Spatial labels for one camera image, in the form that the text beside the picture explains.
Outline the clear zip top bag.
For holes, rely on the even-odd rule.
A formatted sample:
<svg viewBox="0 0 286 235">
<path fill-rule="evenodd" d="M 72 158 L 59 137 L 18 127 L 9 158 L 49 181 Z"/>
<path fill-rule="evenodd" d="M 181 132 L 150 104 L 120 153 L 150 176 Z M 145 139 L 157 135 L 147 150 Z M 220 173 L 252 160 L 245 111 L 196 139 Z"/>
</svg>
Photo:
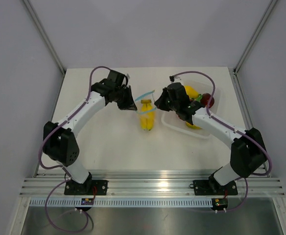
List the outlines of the clear zip top bag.
<svg viewBox="0 0 286 235">
<path fill-rule="evenodd" d="M 140 120 L 140 127 L 142 130 L 151 131 L 154 127 L 156 118 L 156 106 L 154 105 L 155 90 L 146 92 L 137 98 L 135 98 L 135 104 L 137 105 L 137 115 Z"/>
</svg>

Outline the yellow banana bunch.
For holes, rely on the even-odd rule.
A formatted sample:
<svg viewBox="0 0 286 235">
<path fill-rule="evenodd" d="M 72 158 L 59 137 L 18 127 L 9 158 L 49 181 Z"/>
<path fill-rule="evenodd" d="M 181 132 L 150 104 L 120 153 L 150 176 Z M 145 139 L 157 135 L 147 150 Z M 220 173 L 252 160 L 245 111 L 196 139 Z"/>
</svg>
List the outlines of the yellow banana bunch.
<svg viewBox="0 0 286 235">
<path fill-rule="evenodd" d="M 141 104 L 140 125 L 143 130 L 150 131 L 154 126 L 155 109 L 151 99 L 142 99 Z"/>
</svg>

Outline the yellow mango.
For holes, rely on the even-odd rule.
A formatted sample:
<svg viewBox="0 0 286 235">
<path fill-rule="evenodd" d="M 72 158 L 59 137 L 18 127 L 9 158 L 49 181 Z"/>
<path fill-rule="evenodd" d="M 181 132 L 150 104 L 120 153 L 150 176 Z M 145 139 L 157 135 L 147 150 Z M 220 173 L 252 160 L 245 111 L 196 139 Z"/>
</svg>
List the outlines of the yellow mango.
<svg viewBox="0 0 286 235">
<path fill-rule="evenodd" d="M 193 87 L 191 86 L 184 86 L 186 94 L 189 96 L 189 99 L 195 100 L 199 97 L 199 92 L 196 91 Z"/>
</svg>

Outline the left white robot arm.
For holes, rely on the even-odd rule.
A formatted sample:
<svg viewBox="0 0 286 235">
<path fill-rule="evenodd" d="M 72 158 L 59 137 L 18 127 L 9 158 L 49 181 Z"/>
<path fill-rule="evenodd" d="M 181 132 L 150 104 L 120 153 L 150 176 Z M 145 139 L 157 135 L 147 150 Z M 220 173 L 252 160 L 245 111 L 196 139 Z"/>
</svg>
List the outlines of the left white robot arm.
<svg viewBox="0 0 286 235">
<path fill-rule="evenodd" d="M 92 175 L 78 160 L 79 146 L 76 140 L 87 122 L 107 104 L 115 102 L 120 110 L 136 111 L 128 77 L 124 74 L 104 78 L 91 85 L 87 97 L 81 104 L 59 122 L 47 122 L 44 126 L 43 143 L 40 152 L 46 154 L 61 167 L 75 183 L 75 189 L 82 195 L 92 190 Z"/>
</svg>

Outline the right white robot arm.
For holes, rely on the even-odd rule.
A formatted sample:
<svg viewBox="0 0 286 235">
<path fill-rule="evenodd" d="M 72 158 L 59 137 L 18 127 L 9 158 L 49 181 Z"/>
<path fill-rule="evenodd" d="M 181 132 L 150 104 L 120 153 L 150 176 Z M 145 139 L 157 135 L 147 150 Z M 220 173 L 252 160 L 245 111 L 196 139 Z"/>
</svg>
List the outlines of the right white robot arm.
<svg viewBox="0 0 286 235">
<path fill-rule="evenodd" d="M 155 106 L 162 111 L 174 111 L 181 120 L 210 132 L 229 147 L 229 163 L 216 170 L 207 180 L 213 194 L 220 194 L 227 184 L 238 178 L 248 178 L 267 161 L 267 152 L 257 129 L 236 128 L 218 119 L 208 106 L 190 100 L 179 82 L 163 88 Z"/>
</svg>

